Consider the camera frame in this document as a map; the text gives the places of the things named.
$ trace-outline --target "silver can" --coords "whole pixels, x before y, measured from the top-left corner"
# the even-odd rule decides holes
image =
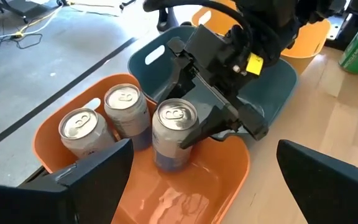
[[[151,145],[152,129],[146,97],[135,85],[112,87],[104,96],[104,110],[120,137],[132,139],[135,151]]]
[[[63,145],[80,159],[114,144],[106,120],[88,108],[68,113],[60,121],[59,134]]]
[[[182,169],[190,158],[191,148],[179,144],[198,125],[196,108],[188,101],[172,98],[163,101],[153,115],[154,162],[165,171]]]

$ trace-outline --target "can lid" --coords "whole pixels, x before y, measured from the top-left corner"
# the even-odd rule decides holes
[[[197,121],[196,108],[183,99],[169,99],[160,104],[157,109],[158,119],[172,130],[186,130]]]
[[[108,107],[124,110],[133,106],[139,99],[140,91],[132,84],[119,84],[112,87],[104,97]]]
[[[98,115],[88,108],[80,108],[68,113],[60,122],[59,132],[63,138],[79,139],[90,132],[98,124]]]

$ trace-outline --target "blue plastic basket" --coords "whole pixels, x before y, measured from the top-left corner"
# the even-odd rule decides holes
[[[195,27],[190,26],[169,29],[134,53],[129,59],[129,71],[138,79],[145,94],[151,99],[158,101],[172,73],[174,55],[169,51],[167,42],[173,37],[179,37],[186,42],[194,30]],[[165,47],[164,53],[146,65],[146,57],[161,45]],[[293,67],[280,59],[276,65],[264,69],[258,79],[252,80],[244,86],[239,92],[239,98],[251,103],[271,125],[291,97],[297,78],[298,75]],[[208,93],[202,85],[196,83],[196,88],[185,98],[192,103],[194,101],[203,103],[201,110],[205,111],[201,113],[208,114],[208,110],[213,105],[219,104],[214,96]],[[239,133],[246,133],[246,130],[242,129]],[[227,132],[219,134],[219,137],[223,138],[226,134]]]

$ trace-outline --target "concrete floor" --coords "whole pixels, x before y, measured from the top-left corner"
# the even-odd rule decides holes
[[[56,8],[54,2],[47,6],[50,11]],[[0,48],[0,133],[120,45],[133,37],[137,41],[0,142],[0,184],[17,186],[40,167],[32,153],[32,139],[47,116],[102,77],[127,72],[129,57],[158,36],[155,28],[158,14],[143,12],[141,2],[125,8],[123,13],[103,7],[73,7],[119,17],[86,14],[64,7],[41,32],[44,35],[41,44],[19,50],[13,43],[3,43]],[[197,7],[185,6],[175,9],[175,13],[178,21],[183,22],[189,21],[196,10]],[[5,34],[23,26],[23,21],[10,12],[0,14],[0,20],[2,17],[6,18]]]

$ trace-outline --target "orange plastic basket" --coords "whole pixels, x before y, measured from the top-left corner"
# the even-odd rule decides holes
[[[104,94],[119,83],[140,87],[132,75],[111,75],[89,87],[41,124],[34,137],[33,151],[49,172],[77,160],[60,141],[60,120],[94,98],[103,99]],[[155,103],[147,99],[147,104],[149,110],[154,111]],[[96,111],[107,117],[103,103]],[[112,223],[220,223],[243,185],[249,167],[249,152],[237,136],[229,136],[224,142],[211,138],[199,142],[193,148],[190,164],[177,173],[158,170],[151,148],[135,152],[131,174]]]
[[[215,1],[236,9],[236,4],[232,0]],[[237,24],[234,19],[226,14],[207,7],[202,7],[196,12],[191,21],[195,26],[198,26],[200,22],[205,20],[204,25],[206,27],[222,35],[234,24]],[[283,50],[282,58],[292,65],[298,75],[301,75],[314,57],[320,53],[330,28],[331,23],[327,19],[314,24],[307,24],[299,30],[294,46],[291,49]]]

